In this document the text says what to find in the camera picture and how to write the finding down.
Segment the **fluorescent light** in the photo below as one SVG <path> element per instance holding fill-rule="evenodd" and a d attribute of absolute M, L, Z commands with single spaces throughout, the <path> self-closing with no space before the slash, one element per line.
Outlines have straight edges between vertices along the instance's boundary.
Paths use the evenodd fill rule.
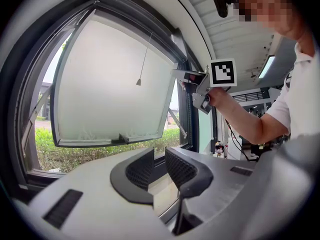
<path fill-rule="evenodd" d="M 276 57 L 274 55 L 269 56 L 266 64 L 264 65 L 264 68 L 263 68 L 261 74 L 259 75 L 259 78 L 263 78 L 266 75 L 266 73 L 268 72 L 269 68 L 272 65 L 272 62 L 274 62 L 275 58 Z"/>

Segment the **frosted glass pane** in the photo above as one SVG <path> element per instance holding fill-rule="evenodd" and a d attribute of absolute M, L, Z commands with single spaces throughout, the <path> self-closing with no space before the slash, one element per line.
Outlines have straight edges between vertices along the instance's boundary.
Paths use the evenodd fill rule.
<path fill-rule="evenodd" d="M 110 141 L 119 134 L 129 141 L 162 136 L 174 64 L 147 45 L 98 16 L 87 23 L 60 69 L 54 106 L 62 141 Z"/>

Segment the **white polo shirt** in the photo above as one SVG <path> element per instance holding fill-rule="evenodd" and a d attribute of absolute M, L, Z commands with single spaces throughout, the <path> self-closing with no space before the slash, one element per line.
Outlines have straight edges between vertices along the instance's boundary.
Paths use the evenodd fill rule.
<path fill-rule="evenodd" d="M 291 81 L 286 80 L 276 101 L 266 112 L 287 127 L 291 138 L 320 133 L 320 63 L 301 52 L 298 44 L 294 51 L 296 61 L 291 71 Z"/>

